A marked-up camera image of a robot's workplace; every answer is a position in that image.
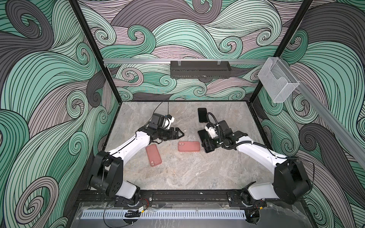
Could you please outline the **purple-edged black smartphone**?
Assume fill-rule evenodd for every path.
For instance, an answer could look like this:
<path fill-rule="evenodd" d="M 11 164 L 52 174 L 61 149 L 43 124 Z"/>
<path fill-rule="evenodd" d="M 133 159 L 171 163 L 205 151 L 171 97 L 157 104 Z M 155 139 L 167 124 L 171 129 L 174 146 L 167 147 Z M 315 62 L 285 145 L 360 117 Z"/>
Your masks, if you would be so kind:
<path fill-rule="evenodd" d="M 209 150 L 211 148 L 210 145 L 210 136 L 206 130 L 199 130 L 198 135 L 201 141 L 201 145 L 205 150 Z"/>

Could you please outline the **black phone case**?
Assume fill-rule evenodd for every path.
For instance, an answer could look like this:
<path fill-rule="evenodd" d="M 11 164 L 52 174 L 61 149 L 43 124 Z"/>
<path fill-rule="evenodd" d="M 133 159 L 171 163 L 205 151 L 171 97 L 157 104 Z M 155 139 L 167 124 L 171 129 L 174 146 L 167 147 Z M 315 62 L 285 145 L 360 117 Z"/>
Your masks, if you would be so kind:
<path fill-rule="evenodd" d="M 198 108 L 198 119 L 200 123 L 208 123 L 206 108 Z"/>

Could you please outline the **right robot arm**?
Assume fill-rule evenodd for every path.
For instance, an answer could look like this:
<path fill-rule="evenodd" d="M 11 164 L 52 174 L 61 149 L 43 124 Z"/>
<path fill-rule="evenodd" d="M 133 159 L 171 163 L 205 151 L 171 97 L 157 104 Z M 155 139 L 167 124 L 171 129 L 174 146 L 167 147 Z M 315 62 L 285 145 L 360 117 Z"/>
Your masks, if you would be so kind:
<path fill-rule="evenodd" d="M 246 133 L 233 132 L 225 121 L 217 121 L 210 112 L 206 114 L 206 119 L 207 125 L 198 133 L 202 147 L 207 153 L 217 148 L 235 150 L 253 158 L 273 174 L 272 182 L 253 181 L 243 187 L 243 204 L 251 206 L 264 200 L 281 200 L 287 204 L 294 204 L 312 190 L 312 183 L 300 158 L 279 154 L 254 141 Z"/>

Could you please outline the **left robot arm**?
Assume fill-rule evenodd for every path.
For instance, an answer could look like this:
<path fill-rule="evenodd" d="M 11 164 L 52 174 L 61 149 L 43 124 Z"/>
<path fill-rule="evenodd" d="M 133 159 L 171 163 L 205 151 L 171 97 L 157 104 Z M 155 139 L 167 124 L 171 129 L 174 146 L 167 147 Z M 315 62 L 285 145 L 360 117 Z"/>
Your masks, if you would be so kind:
<path fill-rule="evenodd" d="M 111 151 L 98 152 L 91 166 L 89 186 L 110 198 L 118 196 L 135 199 L 138 187 L 124 180 L 124 165 L 152 143 L 159 144 L 184 137 L 182 130 L 171 126 L 174 121 L 171 115 L 153 114 L 151 120 L 125 143 Z"/>

